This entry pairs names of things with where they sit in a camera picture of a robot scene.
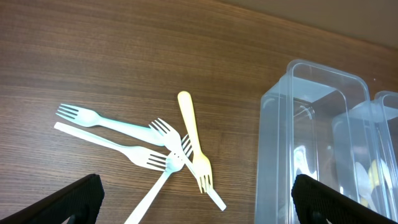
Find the white fork long diagonal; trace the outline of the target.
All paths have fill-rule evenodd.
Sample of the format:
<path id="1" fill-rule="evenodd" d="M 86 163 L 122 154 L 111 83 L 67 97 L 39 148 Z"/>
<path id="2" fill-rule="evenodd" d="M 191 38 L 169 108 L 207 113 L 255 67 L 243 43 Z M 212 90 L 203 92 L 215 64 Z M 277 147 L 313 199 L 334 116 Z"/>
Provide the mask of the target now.
<path id="1" fill-rule="evenodd" d="M 177 146 L 177 142 L 174 140 L 166 140 L 165 146 L 168 150 L 170 150 L 170 154 L 167 156 L 166 159 L 165 171 L 163 171 L 158 181 L 153 185 L 153 187 L 149 190 L 146 196 L 139 202 L 137 207 L 129 215 L 124 224 L 136 224 L 141 221 L 167 179 L 174 172 L 179 172 L 184 167 L 185 163 L 178 153 L 182 151 L 185 157 L 189 157 L 192 153 L 192 147 L 190 145 L 188 135 L 185 135 L 183 139 L 180 139 L 179 146 Z"/>

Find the yellow plastic spoon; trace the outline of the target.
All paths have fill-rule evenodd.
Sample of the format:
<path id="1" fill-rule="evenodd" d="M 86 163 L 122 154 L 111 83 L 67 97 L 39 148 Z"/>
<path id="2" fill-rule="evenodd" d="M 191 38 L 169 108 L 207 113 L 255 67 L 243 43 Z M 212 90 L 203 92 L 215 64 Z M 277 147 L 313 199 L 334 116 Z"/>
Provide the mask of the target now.
<path id="1" fill-rule="evenodd" d="M 375 160 L 372 161 L 371 166 L 368 169 L 368 177 L 369 177 L 369 185 L 366 188 L 367 192 L 364 195 L 361 194 L 360 204 L 365 207 L 369 207 L 371 210 L 376 212 L 377 209 L 373 202 L 373 198 L 371 196 L 373 190 L 380 185 L 378 171 L 377 171 L 377 164 Z"/>

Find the white spoon top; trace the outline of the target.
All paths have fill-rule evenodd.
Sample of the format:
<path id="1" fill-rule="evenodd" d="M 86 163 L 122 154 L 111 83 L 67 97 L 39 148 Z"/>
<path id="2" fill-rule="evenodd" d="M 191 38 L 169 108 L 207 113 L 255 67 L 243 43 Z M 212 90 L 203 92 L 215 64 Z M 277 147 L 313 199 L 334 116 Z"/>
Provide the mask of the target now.
<path id="1" fill-rule="evenodd" d="M 371 187 L 371 181 L 369 179 L 368 173 L 359 162 L 355 162 L 355 168 L 359 194 L 368 202 L 371 210 L 377 212 L 376 206 L 371 197 L 373 189 Z"/>

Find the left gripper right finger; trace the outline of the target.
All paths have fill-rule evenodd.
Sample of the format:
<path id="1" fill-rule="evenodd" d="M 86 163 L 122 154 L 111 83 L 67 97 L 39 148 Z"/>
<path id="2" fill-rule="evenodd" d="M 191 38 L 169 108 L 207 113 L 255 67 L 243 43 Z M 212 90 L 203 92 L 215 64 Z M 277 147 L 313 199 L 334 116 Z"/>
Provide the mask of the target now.
<path id="1" fill-rule="evenodd" d="M 305 174 L 296 176 L 291 196 L 301 224 L 395 223 Z"/>

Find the yellow plastic fork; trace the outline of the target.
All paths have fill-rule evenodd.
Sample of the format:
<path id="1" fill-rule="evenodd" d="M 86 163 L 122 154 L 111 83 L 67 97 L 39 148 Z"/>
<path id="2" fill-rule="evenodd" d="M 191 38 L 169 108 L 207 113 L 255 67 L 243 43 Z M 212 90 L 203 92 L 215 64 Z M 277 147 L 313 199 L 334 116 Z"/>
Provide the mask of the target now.
<path id="1" fill-rule="evenodd" d="M 213 189 L 213 176 L 210 160 L 201 150 L 195 112 L 192 97 L 187 91 L 181 91 L 178 96 L 178 104 L 187 129 L 193 149 L 193 169 L 197 176 L 200 191 L 208 193 Z"/>

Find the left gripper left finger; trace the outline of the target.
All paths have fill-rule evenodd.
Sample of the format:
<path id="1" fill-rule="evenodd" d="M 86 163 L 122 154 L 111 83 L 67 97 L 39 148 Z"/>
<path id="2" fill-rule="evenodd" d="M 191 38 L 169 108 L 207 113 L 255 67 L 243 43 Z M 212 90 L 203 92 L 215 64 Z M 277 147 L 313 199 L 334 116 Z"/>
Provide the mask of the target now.
<path id="1" fill-rule="evenodd" d="M 95 224 L 104 199 L 98 174 L 89 174 L 1 220 L 2 224 Z"/>

